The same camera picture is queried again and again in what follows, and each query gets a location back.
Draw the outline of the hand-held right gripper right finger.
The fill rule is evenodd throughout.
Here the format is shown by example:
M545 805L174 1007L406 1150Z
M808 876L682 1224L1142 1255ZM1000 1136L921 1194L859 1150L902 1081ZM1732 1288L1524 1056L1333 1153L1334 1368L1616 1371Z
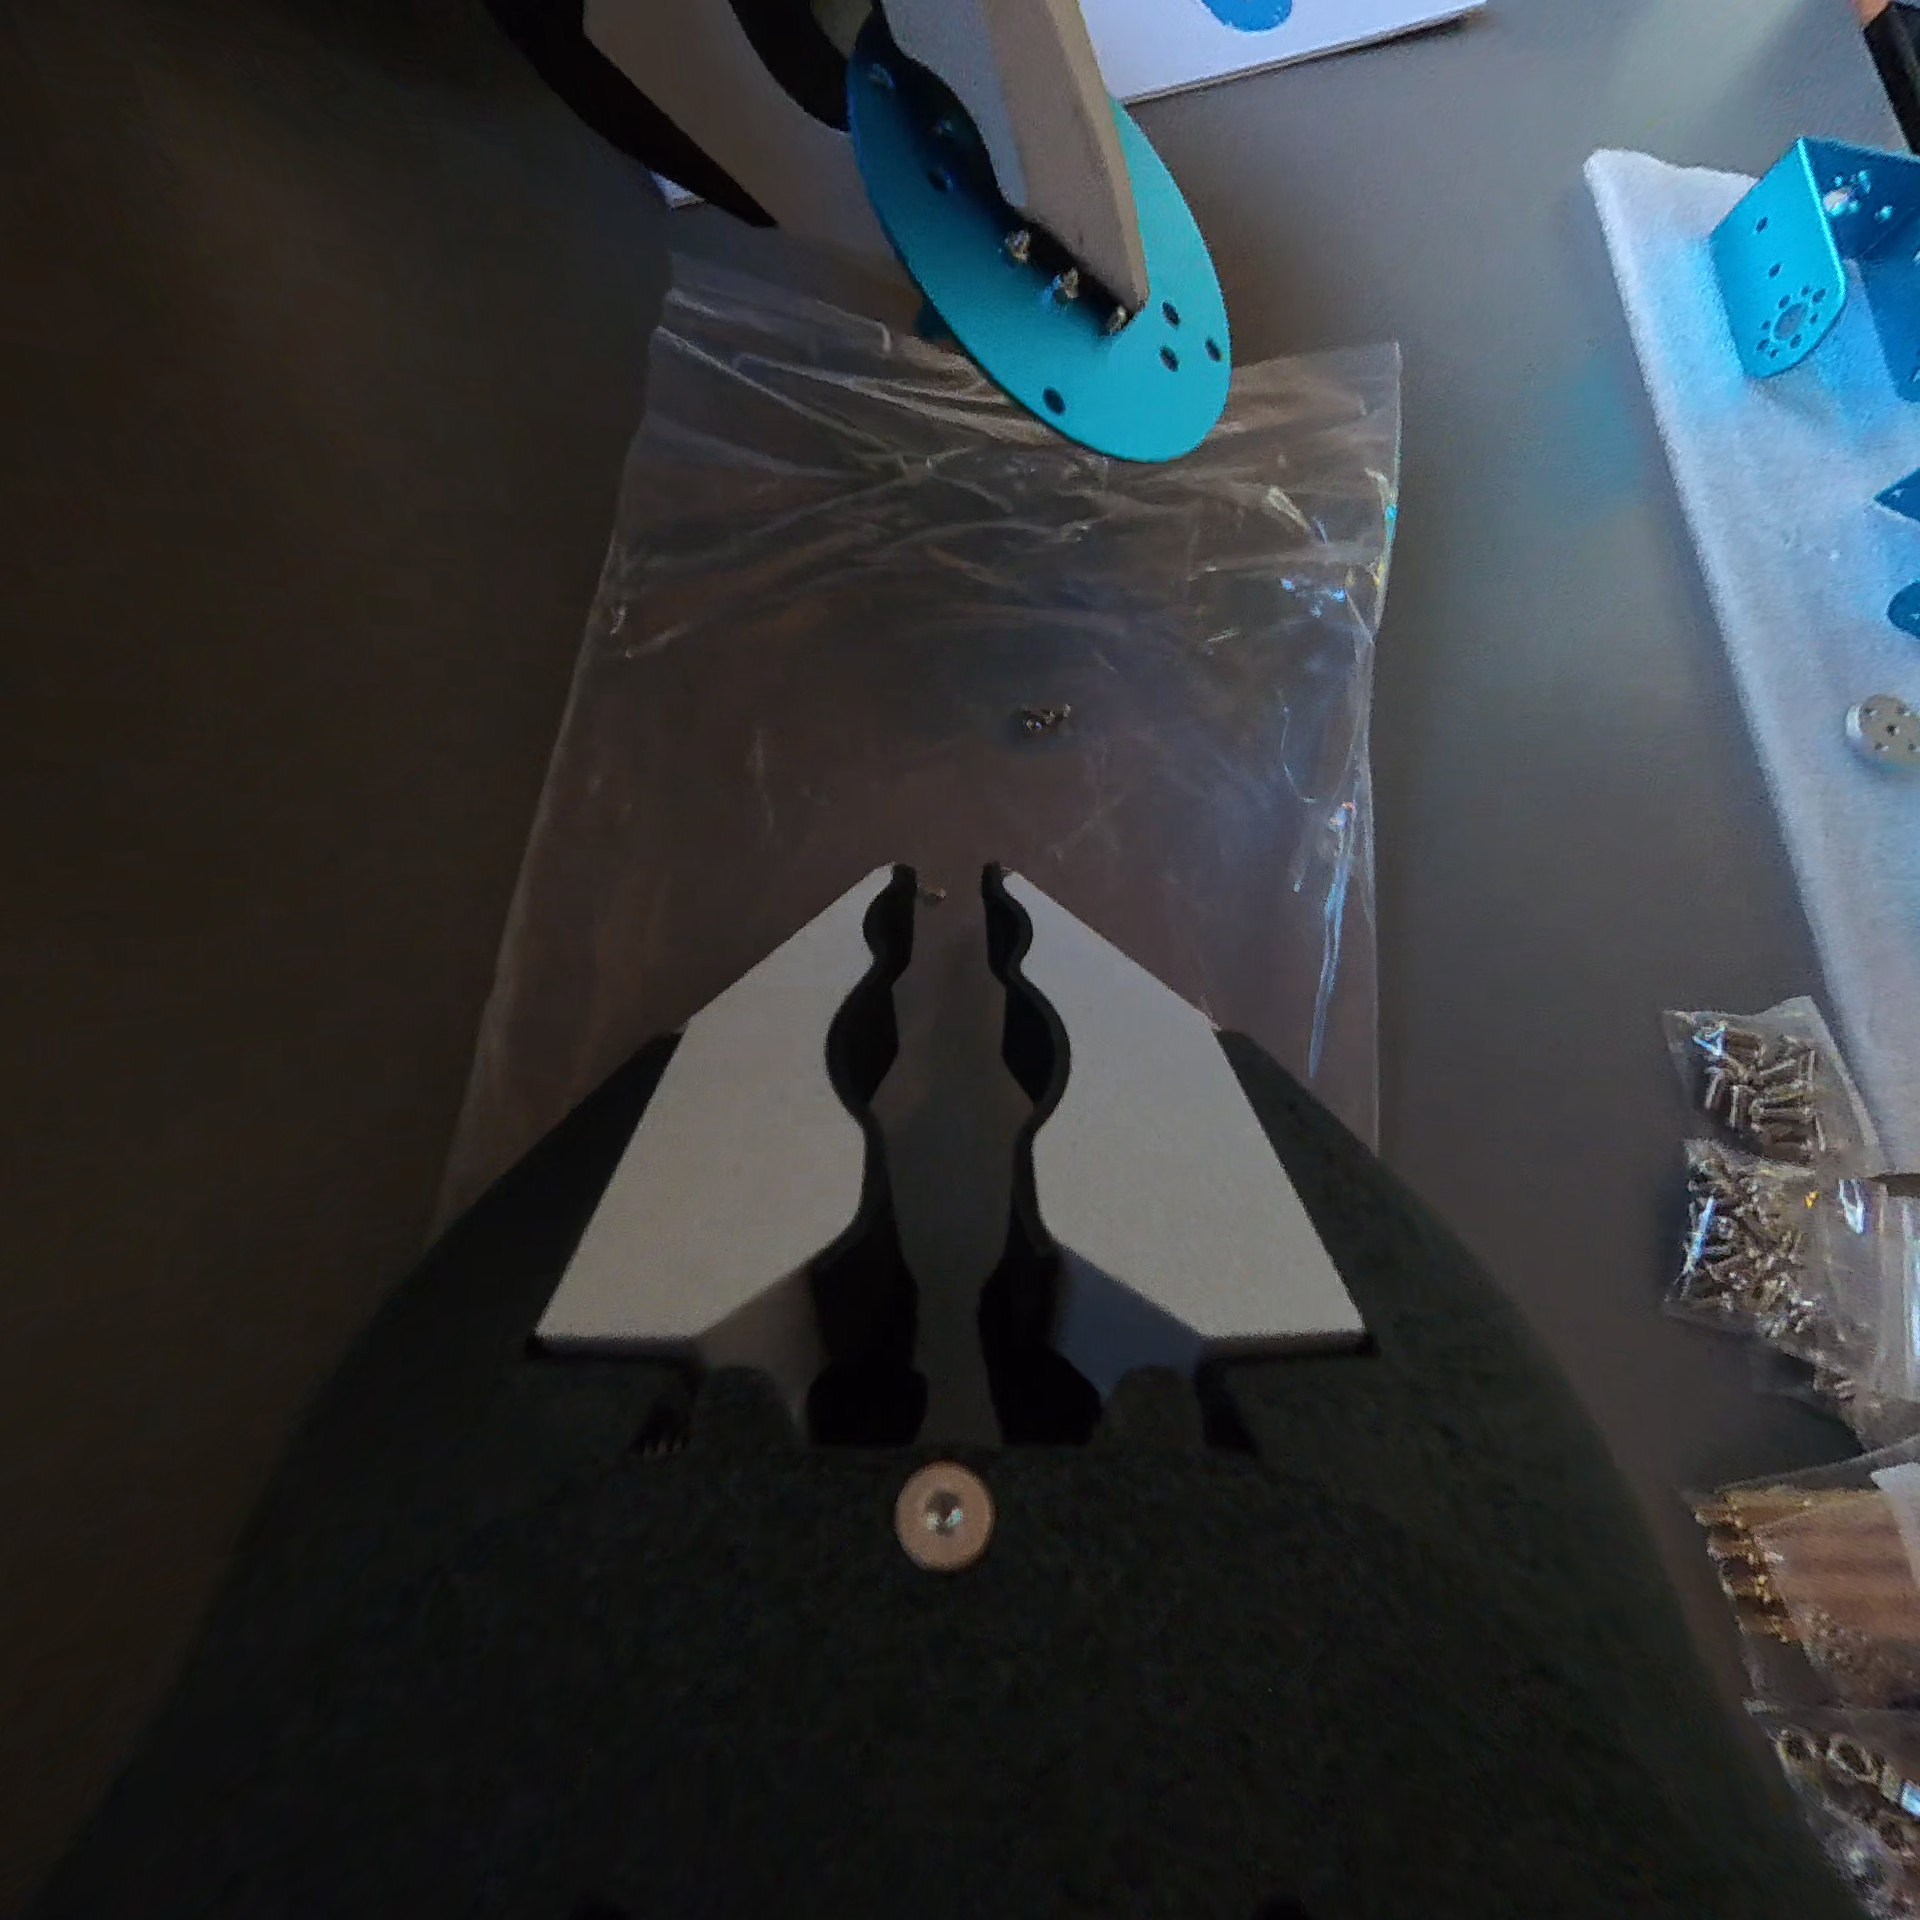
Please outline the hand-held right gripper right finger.
M995 1352L1084 1389L1357 1352L1364 1310L1218 1022L1009 866L983 911L1032 1100L983 1291Z

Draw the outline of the blue round metal plate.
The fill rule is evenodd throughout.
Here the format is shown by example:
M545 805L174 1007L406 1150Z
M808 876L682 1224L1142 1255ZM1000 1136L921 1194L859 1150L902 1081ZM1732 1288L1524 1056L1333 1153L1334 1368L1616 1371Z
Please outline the blue round metal plate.
M844 120L879 233L925 308L1033 419L1090 450L1168 464L1224 411L1231 320L1179 187L1114 104L1136 187L1152 299L1106 328L1062 251L1018 225L955 96L866 23L844 60Z

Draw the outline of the blue angled metal bracket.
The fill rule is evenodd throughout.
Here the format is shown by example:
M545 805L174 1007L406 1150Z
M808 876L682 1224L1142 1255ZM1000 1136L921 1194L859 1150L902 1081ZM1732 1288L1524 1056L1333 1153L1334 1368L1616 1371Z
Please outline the blue angled metal bracket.
M1912 525L1920 525L1920 467L1903 475L1896 481L1875 490L1875 507L1884 507L1889 517L1903 517ZM1903 586L1889 608L1884 618L1905 631L1912 640L1920 636L1920 578Z

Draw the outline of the white foam sheet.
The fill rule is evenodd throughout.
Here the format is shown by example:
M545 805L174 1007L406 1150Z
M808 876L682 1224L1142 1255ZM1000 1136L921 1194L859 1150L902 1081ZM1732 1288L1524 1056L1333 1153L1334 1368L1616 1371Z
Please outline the white foam sheet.
M1914 709L1914 636L1884 616L1914 586L1914 522L1875 503L1914 467L1914 402L1854 266L1810 358L1740 369L1707 239L1751 178L1594 151L1582 183L1826 1006L1889 1168L1914 1172L1920 784L1850 734L1873 699Z

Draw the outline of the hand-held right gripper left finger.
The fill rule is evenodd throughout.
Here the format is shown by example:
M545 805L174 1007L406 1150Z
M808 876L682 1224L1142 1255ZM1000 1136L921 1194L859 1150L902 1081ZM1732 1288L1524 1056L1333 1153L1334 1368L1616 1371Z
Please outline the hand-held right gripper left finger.
M644 1110L533 1318L549 1357L821 1371L819 1267L870 1204L870 1097L921 880L887 861L715 992L671 1040Z

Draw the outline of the small bag of metal parts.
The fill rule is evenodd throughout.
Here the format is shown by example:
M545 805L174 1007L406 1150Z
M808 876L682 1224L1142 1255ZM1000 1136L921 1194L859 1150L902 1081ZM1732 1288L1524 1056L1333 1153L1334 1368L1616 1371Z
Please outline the small bag of metal parts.
M1751 1697L1747 1715L1801 1795L1856 1909L1920 1914L1920 1715Z

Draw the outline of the small bag of brass standoffs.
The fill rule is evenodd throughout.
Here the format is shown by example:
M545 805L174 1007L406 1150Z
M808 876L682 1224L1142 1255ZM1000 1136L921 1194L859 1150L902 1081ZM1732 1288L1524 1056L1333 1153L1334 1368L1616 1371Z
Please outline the small bag of brass standoffs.
M1742 1481L1694 1499L1756 1690L1914 1713L1914 1464L1854 1481Z

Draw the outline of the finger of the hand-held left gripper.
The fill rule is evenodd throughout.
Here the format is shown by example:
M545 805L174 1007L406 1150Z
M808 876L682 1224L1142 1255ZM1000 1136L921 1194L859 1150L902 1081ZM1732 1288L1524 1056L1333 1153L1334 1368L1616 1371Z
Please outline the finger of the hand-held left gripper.
M755 197L702 148L693 128L698 96L686 95L682 60L657 72L648 52L610 52L590 30L585 0L498 0L497 27L525 57L539 85L610 151L715 213L755 232L777 225L773 213L762 210Z
M866 23L973 120L995 197L1042 233L1074 282L1127 328L1146 299L1136 187L1074 0L782 0L777 85L829 120L829 81Z

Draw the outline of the small bag of silver screws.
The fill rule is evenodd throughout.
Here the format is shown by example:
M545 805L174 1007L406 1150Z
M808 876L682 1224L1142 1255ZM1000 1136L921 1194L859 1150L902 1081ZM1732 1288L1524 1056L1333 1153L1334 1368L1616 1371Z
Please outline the small bag of silver screws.
M1815 1179L1686 1147L1691 1222L1664 1310L1742 1340L1751 1383L1878 1451L1920 1429L1914 1180Z
M1759 1014L1664 1007L1691 1110L1729 1147L1797 1168L1878 1179L1878 1130L1815 995Z

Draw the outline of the clear plastic bag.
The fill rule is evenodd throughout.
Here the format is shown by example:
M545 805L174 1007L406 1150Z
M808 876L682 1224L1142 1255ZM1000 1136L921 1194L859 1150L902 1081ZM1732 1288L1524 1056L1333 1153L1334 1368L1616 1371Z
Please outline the clear plastic bag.
M1240 365L1199 450L1124 464L682 258L439 1224L887 861L967 924L986 861L1032 876L1376 1147L1399 479L1399 341Z

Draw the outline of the white instruction booklet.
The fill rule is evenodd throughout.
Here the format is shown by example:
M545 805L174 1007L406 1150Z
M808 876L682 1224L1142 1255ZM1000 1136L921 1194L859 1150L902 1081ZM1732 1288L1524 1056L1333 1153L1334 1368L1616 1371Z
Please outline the white instruction booklet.
M1476 16L1484 0L1090 0L1106 90L1146 107Z

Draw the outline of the blue metal U bracket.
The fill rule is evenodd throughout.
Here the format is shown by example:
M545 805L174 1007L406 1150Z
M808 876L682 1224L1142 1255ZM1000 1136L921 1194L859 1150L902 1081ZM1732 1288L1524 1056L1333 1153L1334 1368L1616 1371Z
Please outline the blue metal U bracket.
M1801 138L1707 239L1751 381L1801 369L1868 299L1889 386L1920 397L1920 158Z

